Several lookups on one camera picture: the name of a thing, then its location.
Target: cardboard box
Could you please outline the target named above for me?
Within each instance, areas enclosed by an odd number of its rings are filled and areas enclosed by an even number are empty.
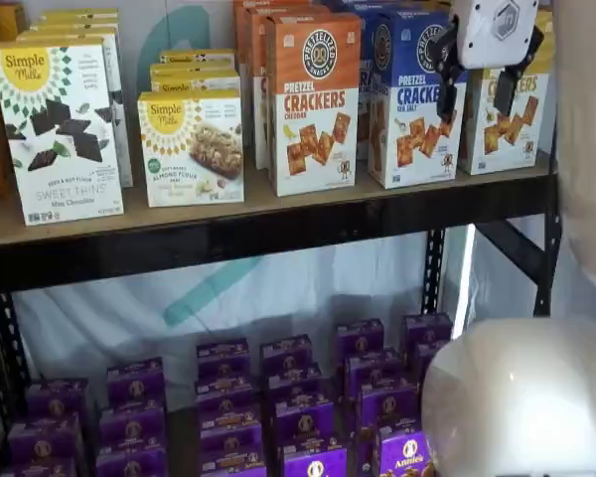
[[[447,23],[443,11],[405,10],[380,15],[375,26],[369,171],[386,189],[455,178],[466,74],[455,81],[456,109],[445,123],[428,54]]]
[[[502,69],[475,71],[469,76],[466,150],[459,157],[459,167],[469,174],[530,167],[536,163],[549,73],[556,48],[552,12],[539,10],[536,26],[545,38],[533,63],[517,85],[509,117],[503,117],[494,106],[497,79]]]
[[[139,399],[165,401],[166,381],[161,358],[108,368],[106,387],[110,405]]]
[[[64,28],[30,30],[18,37],[18,41],[56,40],[58,38],[101,38],[103,40],[104,57],[106,59],[106,78],[108,94],[112,104],[112,116],[105,117],[114,130],[119,179],[121,187],[132,187],[132,169],[130,165],[130,148],[128,146],[128,124],[121,92],[121,67],[116,30],[111,27],[100,28]]]
[[[150,207],[244,200],[238,91],[144,92],[137,108]]]
[[[0,44],[0,84],[25,224],[123,214],[102,40]]]

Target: pretzel crackers box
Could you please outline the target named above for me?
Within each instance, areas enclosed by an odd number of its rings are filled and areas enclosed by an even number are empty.
[[[536,149],[543,120],[543,107],[554,58],[552,13],[539,10],[536,26],[545,35],[534,62],[517,85],[510,116],[494,106],[497,79],[502,70],[482,70],[468,81],[466,146],[459,167],[469,174],[517,169],[536,163]]]
[[[243,201],[238,91],[144,92],[137,109],[150,207]]]
[[[267,123],[276,195],[353,186],[360,18],[279,14],[267,27]]]
[[[455,81],[452,121],[442,122],[428,52],[447,23],[445,12],[402,10],[380,15],[375,27],[369,171],[386,189],[455,178],[466,75]]]

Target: cracker box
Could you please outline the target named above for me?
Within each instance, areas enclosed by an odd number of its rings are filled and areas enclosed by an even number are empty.
[[[345,397],[353,402],[360,390],[360,383],[377,381],[403,369],[401,356],[392,348],[355,355],[345,360]]]
[[[168,50],[161,52],[161,63],[211,63],[215,61],[228,61],[234,69],[235,51],[231,48],[197,49],[197,50]]]
[[[405,419],[375,432],[373,475],[434,477],[426,436],[418,421]]]
[[[100,447],[97,455],[97,477],[163,475],[167,470],[168,456],[163,436],[122,440]]]
[[[252,376],[237,373],[198,380],[195,389],[198,411],[223,412],[253,404],[258,391]]]
[[[309,365],[312,359],[311,340],[298,335],[260,346],[260,370],[264,376]]]
[[[452,329],[453,323],[445,313],[402,317],[399,350],[404,356],[406,366],[410,367],[410,357],[416,344],[450,340]]]
[[[25,224],[123,214],[102,40],[0,44],[0,89]]]
[[[266,477],[265,455],[262,444],[245,445],[236,451],[206,451],[199,458],[202,477]]]
[[[347,447],[335,435],[289,443],[282,448],[281,469],[284,477],[347,475]]]
[[[386,189],[455,178],[466,74],[455,82],[452,121],[442,122],[440,76],[428,54],[447,22],[445,12],[405,10],[380,15],[375,26],[369,171]]]
[[[244,200],[238,91],[144,92],[137,108],[150,207]]]
[[[199,378],[249,373],[249,347],[244,338],[197,346]]]
[[[30,30],[18,37],[18,41],[56,40],[58,38],[101,38],[108,79],[108,94],[111,100],[111,112],[101,114],[102,119],[112,124],[115,137],[115,149],[119,164],[121,187],[132,187],[132,169],[130,166],[130,149],[128,147],[128,129],[126,113],[121,92],[121,69],[119,67],[119,51],[116,30],[114,28],[52,28]]]
[[[502,72],[473,72],[468,80],[466,151],[459,157],[459,167],[469,174],[486,174],[536,163],[536,149],[549,72],[554,58],[552,13],[541,9],[536,26],[545,38],[517,85],[510,116],[502,116],[494,106],[497,78]]]
[[[258,404],[215,410],[199,415],[201,450],[236,451],[242,445],[262,442]]]
[[[131,400],[101,412],[99,437],[102,445],[165,433],[166,415],[160,399]]]
[[[334,432],[334,403],[317,391],[278,400],[274,405],[276,441],[330,435]]]
[[[161,358],[108,368],[106,386],[111,405],[139,399],[164,400],[166,381]]]
[[[356,182],[360,25],[346,13],[268,21],[270,178],[279,197]]]

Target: almond flour bar box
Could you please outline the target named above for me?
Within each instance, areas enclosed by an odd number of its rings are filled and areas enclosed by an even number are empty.
[[[279,197],[356,183],[360,26],[348,13],[267,23],[270,177]]]
[[[0,44],[0,91],[26,225],[123,214],[102,40]]]
[[[369,172],[386,189],[455,178],[466,74],[455,82],[452,120],[443,122],[428,54],[447,23],[444,12],[406,10],[380,15],[375,27]]]
[[[150,207],[243,202],[236,90],[144,92],[137,108]]]

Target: brand logo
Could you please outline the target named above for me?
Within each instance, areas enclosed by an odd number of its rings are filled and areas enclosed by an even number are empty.
[[[377,68],[384,71],[390,62],[390,31],[385,24],[381,24],[375,29],[373,57]]]
[[[316,30],[302,48],[305,71],[314,80],[326,78],[336,66],[338,47],[336,40],[326,30]]]

